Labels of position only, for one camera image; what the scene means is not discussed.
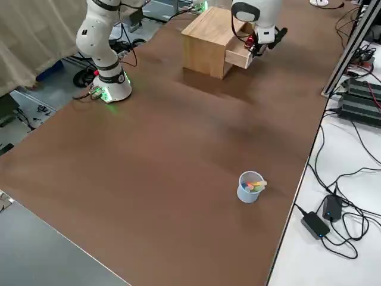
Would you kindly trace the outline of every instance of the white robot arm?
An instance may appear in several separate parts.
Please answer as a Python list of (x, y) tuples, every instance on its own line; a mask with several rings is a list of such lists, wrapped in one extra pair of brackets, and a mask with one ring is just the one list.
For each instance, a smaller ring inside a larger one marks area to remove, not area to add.
[(273, 49), (287, 33), (287, 28), (279, 30), (275, 26), (281, 6), (282, 0), (233, 0), (232, 15), (240, 21), (255, 23), (257, 50)]
[(119, 18), (120, 5), (125, 1), (87, 0), (86, 18), (77, 33), (78, 48), (92, 57), (99, 72), (90, 92), (99, 95), (107, 103), (123, 100), (132, 91), (118, 55), (108, 43), (113, 26)]
[[(132, 7), (129, 5), (131, 0), (87, 0), (87, 3), (86, 18), (77, 33), (77, 46), (92, 57), (99, 72), (90, 94), (100, 96), (107, 103), (123, 100), (130, 96), (132, 89), (108, 38), (119, 18), (120, 6)], [(232, 15), (238, 20), (255, 23), (254, 55), (260, 55), (258, 51), (266, 47), (272, 49), (287, 32), (287, 29), (279, 31), (275, 26), (281, 3), (282, 0), (233, 0)]]

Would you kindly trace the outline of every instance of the metal frame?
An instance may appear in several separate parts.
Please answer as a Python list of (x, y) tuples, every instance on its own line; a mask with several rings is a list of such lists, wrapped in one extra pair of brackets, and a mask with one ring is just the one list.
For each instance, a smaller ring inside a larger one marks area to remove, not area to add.
[(367, 34), (370, 26), (372, 25), (374, 19), (377, 17), (380, 10), (381, 0), (372, 0), (367, 8), (367, 11), (360, 20), (360, 23), (354, 30), (353, 35), (350, 37), (338, 64), (333, 70), (333, 73), (329, 77), (329, 80), (321, 93), (322, 95), (328, 97), (333, 92), (333, 89), (342, 77), (354, 52), (363, 42), (365, 35)]

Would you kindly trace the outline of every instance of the power adapter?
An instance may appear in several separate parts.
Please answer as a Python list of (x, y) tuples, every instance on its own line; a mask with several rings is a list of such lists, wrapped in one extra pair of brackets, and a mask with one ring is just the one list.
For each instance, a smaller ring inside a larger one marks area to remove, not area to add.
[(323, 204), (323, 218), (337, 222), (341, 219), (342, 199), (337, 195), (328, 195)]
[(304, 212), (304, 217), (301, 219), (301, 223), (317, 240), (325, 237), (330, 231), (329, 227), (314, 212)]

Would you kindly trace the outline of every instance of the cup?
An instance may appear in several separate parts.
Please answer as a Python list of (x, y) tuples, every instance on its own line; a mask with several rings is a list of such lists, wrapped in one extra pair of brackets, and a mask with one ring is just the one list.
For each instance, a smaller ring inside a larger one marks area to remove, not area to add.
[(238, 181), (238, 189), (237, 189), (238, 198), (244, 203), (248, 203), (248, 204), (255, 202), (258, 196), (260, 195), (261, 191), (263, 191), (266, 187), (260, 186), (260, 187), (256, 187), (257, 189), (256, 191), (247, 191), (245, 190), (245, 188), (242, 187), (242, 183), (261, 182), (261, 181), (264, 181), (264, 179), (257, 172), (246, 171), (242, 173)]

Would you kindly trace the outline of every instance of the curtain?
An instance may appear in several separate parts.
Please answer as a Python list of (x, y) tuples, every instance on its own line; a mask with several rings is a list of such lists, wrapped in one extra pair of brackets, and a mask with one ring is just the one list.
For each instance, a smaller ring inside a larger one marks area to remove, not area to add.
[(0, 0), (0, 96), (77, 52), (85, 0)]

